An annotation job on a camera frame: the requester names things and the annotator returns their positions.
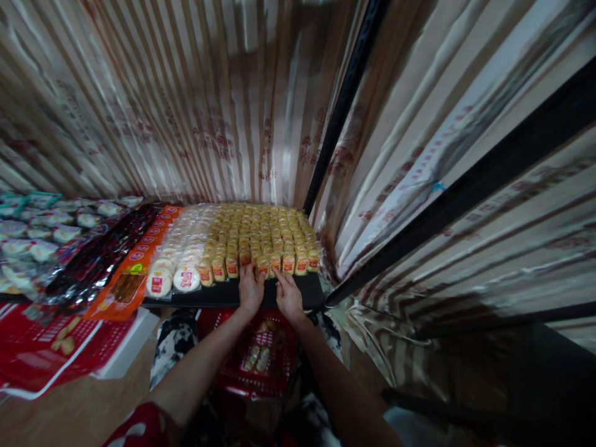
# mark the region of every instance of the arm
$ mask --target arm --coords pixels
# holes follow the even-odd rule
[[[176,363],[147,397],[177,427],[190,421],[238,337],[259,310],[264,282],[263,274],[255,279],[252,266],[242,267],[240,307]]]
[[[327,346],[323,333],[305,315],[294,278],[276,269],[274,272],[279,281],[278,307],[298,333],[342,443],[346,447],[402,445],[370,395],[351,377]]]

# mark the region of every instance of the black and white patterned cloth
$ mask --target black and white patterned cloth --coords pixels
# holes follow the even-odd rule
[[[309,314],[313,323],[325,334],[327,345],[341,360],[341,338],[337,327],[327,315]],[[196,321],[192,312],[176,310],[170,318],[160,326],[155,358],[151,367],[151,389],[153,389],[170,369],[199,340],[196,332]],[[285,413],[279,422],[277,433],[290,434],[299,446],[341,446],[335,436],[327,410],[322,403],[320,392],[315,382],[308,359],[302,355],[299,359],[298,386],[300,402]],[[209,402],[203,401],[194,421],[187,427],[182,445],[225,445],[224,429]]]

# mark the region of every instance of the beige curtain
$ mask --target beige curtain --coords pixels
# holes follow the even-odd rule
[[[301,206],[365,4],[2,2],[0,187]]]
[[[392,3],[316,207],[336,283],[596,55],[594,19],[575,0]],[[390,384],[448,399],[450,371],[479,368],[408,340],[414,328],[594,299],[595,130],[354,296],[345,327]],[[593,319],[553,327],[594,347]]]

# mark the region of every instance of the orange package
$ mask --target orange package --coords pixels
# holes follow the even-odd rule
[[[155,251],[184,207],[167,205],[141,240],[130,250],[110,283],[84,315],[85,320],[126,321],[145,298],[147,270]]]

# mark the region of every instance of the red packaging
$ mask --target red packaging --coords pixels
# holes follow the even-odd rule
[[[0,387],[25,399],[36,399],[57,385],[102,368],[134,321],[87,321],[71,315],[43,327],[27,315],[32,310],[35,307],[28,304],[7,304],[0,309]]]

